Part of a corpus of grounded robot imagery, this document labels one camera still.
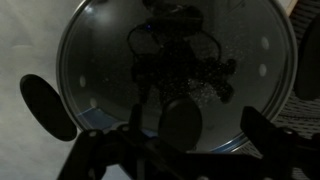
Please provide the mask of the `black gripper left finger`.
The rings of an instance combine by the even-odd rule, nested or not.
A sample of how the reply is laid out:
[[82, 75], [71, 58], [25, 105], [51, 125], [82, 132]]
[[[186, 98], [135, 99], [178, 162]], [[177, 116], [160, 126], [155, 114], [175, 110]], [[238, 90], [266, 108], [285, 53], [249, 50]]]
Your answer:
[[66, 159], [58, 180], [102, 180], [107, 168], [119, 165], [133, 180], [165, 180], [167, 173], [151, 159], [150, 140], [142, 131], [142, 105], [135, 104], [129, 123], [103, 133], [83, 131]]

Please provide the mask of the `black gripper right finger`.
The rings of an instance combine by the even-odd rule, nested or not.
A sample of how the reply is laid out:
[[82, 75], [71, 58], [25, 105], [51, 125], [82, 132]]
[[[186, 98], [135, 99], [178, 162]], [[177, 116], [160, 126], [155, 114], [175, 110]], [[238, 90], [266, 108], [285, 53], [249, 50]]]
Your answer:
[[320, 180], [320, 138], [301, 137], [287, 127], [276, 127], [254, 107], [243, 108], [241, 130], [262, 154], [258, 180], [294, 180], [299, 168], [310, 180]]

